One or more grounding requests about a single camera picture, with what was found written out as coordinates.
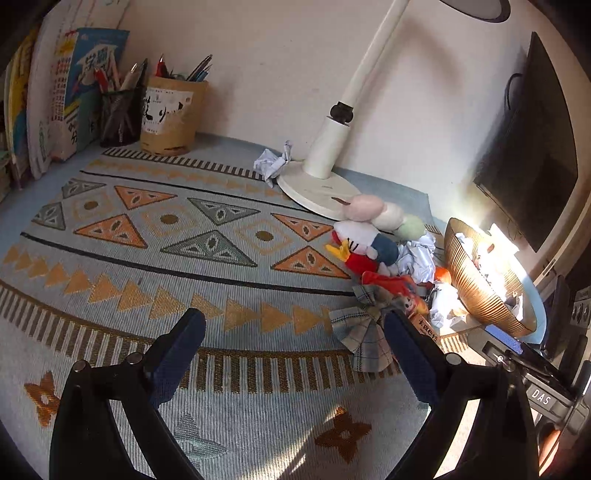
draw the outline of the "plaid cloth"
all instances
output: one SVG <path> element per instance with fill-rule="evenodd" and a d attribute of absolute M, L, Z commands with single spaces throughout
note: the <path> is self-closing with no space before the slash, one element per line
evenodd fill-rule
<path fill-rule="evenodd" d="M 392 363 L 392 352 L 382 326 L 394 296 L 378 285 L 353 287 L 362 304 L 329 313 L 333 333 L 353 353 L 353 369 L 381 372 Z"/>

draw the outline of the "lamp shade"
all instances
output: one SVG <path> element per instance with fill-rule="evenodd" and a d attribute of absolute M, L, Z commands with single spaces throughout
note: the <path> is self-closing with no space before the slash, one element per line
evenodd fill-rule
<path fill-rule="evenodd" d="M 485 22 L 500 23 L 509 18 L 509 0 L 440 0 L 453 9 Z"/>

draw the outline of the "lamp arm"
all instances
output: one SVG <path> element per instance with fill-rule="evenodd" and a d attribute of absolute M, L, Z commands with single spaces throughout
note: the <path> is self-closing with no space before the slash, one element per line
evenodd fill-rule
<path fill-rule="evenodd" d="M 394 29 L 400 22 L 400 18 L 404 13 L 410 0 L 394 0 L 386 16 L 380 23 L 377 32 L 375 33 L 368 49 L 361 59 L 361 63 L 355 70 L 353 77 L 350 79 L 345 92 L 340 98 L 341 103 L 349 105 L 351 108 L 355 107 L 355 103 L 359 99 L 359 94 L 367 80 L 369 74 L 374 69 L 378 62 L 379 56 L 382 54 L 388 39 L 394 32 Z"/>

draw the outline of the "lamp base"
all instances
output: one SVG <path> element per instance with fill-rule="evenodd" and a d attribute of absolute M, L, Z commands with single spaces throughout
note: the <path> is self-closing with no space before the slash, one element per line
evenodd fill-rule
<path fill-rule="evenodd" d="M 302 169 L 303 164 L 300 161 L 292 161 L 281 170 L 277 183 L 283 192 L 318 215 L 333 220 L 345 220 L 343 204 L 335 198 L 348 202 L 351 197 L 361 192 L 334 172 L 325 180 L 308 175 Z"/>

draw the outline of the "rug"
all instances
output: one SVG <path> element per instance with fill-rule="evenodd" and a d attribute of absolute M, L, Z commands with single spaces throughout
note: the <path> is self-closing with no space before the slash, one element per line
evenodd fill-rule
<path fill-rule="evenodd" d="M 196 307 L 205 340 L 160 414 L 205 478 L 385 478 L 427 409 L 396 363 L 355 372 L 332 335 L 328 312 L 355 303 L 357 279 L 326 254 L 331 230 L 253 171 L 106 150 L 0 265 L 0 416 L 29 463 L 48 477 L 75 360 L 144 352 Z M 442 345 L 461 351 L 465 337 Z"/>

